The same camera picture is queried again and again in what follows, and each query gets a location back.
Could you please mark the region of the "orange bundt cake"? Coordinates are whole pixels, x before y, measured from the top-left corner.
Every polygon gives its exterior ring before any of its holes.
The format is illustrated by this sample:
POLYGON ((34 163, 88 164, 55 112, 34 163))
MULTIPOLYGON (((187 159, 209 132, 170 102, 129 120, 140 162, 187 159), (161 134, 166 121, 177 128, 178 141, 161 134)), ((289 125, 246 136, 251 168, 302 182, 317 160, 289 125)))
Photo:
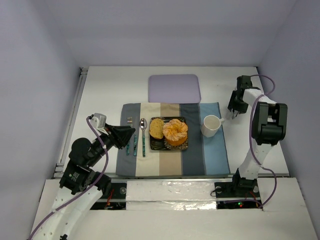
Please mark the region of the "orange bundt cake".
POLYGON ((178 119, 172 119, 163 125, 162 133, 168 144, 179 146, 188 138, 188 125, 178 119))

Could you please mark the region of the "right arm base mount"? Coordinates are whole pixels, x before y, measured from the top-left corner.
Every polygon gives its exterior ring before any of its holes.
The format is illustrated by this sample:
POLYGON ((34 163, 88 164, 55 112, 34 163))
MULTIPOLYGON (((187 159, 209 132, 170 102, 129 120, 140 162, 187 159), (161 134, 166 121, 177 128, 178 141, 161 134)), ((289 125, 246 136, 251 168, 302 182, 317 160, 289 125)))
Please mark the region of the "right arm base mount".
POLYGON ((211 197, 217 198, 218 209, 262 209, 258 180, 241 177, 239 171, 231 181, 215 182, 211 197))

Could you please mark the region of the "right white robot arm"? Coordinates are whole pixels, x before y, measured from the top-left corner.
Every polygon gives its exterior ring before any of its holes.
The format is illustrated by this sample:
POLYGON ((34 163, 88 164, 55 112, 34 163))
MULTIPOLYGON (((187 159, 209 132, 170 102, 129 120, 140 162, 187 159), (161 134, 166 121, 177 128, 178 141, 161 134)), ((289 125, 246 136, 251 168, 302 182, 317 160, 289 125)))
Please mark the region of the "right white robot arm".
POLYGON ((227 107, 232 118, 245 114, 251 107, 249 150, 229 188, 237 197, 254 190, 260 169, 274 173, 263 167, 263 162, 270 150, 285 138, 287 131, 288 106, 271 100, 267 93, 253 86, 251 78, 251 75, 237 78, 227 107))

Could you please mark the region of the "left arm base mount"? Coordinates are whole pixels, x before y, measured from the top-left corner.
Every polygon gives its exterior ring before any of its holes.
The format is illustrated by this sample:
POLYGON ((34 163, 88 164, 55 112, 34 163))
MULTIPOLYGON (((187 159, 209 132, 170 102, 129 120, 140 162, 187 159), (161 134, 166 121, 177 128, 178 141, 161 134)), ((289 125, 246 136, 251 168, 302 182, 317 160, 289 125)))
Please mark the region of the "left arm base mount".
POLYGON ((96 201, 91 210, 125 210, 127 184, 116 182, 111 184, 111 189, 96 201))

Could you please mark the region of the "yellow bread slice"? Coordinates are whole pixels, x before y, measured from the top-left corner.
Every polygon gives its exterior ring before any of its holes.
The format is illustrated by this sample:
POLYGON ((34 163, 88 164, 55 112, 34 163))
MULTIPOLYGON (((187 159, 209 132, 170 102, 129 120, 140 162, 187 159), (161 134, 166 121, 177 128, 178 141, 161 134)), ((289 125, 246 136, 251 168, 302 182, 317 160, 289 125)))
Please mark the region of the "yellow bread slice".
POLYGON ((164 121, 160 118, 155 118, 151 121, 149 126, 149 134, 155 139, 162 139, 163 135, 164 121))

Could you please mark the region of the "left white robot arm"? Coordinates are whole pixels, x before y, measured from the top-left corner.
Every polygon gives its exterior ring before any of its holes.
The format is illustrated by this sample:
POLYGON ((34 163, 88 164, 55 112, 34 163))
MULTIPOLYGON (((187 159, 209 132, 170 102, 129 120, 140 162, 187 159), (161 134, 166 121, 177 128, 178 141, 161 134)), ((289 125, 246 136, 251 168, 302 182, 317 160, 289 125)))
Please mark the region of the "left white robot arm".
POLYGON ((94 141, 78 138, 71 146, 69 162, 59 181, 50 213, 34 228, 30 240, 71 240, 88 211, 102 196, 112 192, 111 178, 92 167, 108 157, 112 147, 123 149, 135 129, 105 124, 94 141))

